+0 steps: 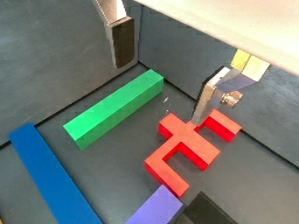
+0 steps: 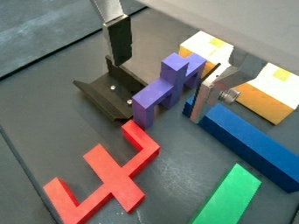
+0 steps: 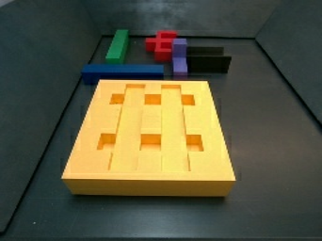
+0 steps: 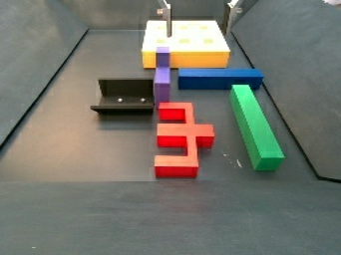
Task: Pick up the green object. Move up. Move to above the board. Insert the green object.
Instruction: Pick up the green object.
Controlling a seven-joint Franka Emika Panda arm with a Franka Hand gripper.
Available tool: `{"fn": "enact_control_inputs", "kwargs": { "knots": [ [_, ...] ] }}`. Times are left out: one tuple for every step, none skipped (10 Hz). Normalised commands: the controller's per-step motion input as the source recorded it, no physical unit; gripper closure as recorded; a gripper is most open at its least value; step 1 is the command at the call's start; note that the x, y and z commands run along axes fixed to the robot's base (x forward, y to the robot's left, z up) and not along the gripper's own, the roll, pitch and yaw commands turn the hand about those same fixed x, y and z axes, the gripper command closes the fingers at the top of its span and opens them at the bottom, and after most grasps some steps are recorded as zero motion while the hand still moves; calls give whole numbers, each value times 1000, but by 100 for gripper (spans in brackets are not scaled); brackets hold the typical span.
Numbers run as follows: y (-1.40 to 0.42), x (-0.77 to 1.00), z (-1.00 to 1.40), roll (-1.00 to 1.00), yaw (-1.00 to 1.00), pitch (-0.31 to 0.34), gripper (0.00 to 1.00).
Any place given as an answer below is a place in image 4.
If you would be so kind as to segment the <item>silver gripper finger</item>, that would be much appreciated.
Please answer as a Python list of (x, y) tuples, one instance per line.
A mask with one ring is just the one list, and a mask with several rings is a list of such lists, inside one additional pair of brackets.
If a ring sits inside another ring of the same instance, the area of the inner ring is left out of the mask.
[(167, 0), (158, 0), (160, 8), (158, 9), (158, 15), (167, 22), (167, 36), (171, 36), (171, 4)]
[(230, 2), (226, 4), (227, 7), (227, 23), (226, 23), (226, 32), (230, 32), (233, 21), (235, 20), (235, 17), (238, 14), (242, 13), (242, 4), (243, 0), (230, 0)]

